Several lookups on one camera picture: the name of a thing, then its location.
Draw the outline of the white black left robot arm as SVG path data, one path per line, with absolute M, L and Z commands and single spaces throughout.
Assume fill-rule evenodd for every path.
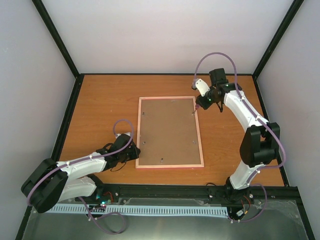
M 89 197 L 96 202 L 103 198 L 104 188 L 95 174 L 136 160 L 140 153 L 129 132 L 117 134 L 115 142 L 85 157 L 69 161 L 43 160 L 23 183 L 21 192 L 27 198 L 27 204 L 38 213 L 45 213 L 57 203 L 77 197 Z

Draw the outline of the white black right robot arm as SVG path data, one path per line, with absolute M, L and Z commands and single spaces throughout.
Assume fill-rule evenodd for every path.
M 244 130 L 239 148 L 241 161 L 225 183 L 225 199 L 234 202 L 261 169 L 278 157 L 280 126 L 275 122 L 270 123 L 259 114 L 241 86 L 228 81 L 224 69 L 210 71 L 209 77 L 210 85 L 200 78 L 193 81 L 192 89 L 199 91 L 195 107 L 207 110 L 216 104 L 221 112 L 227 107 Z

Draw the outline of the pink picture frame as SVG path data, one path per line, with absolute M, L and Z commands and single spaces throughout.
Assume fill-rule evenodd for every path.
M 140 97 L 137 169 L 203 168 L 204 157 L 194 96 Z

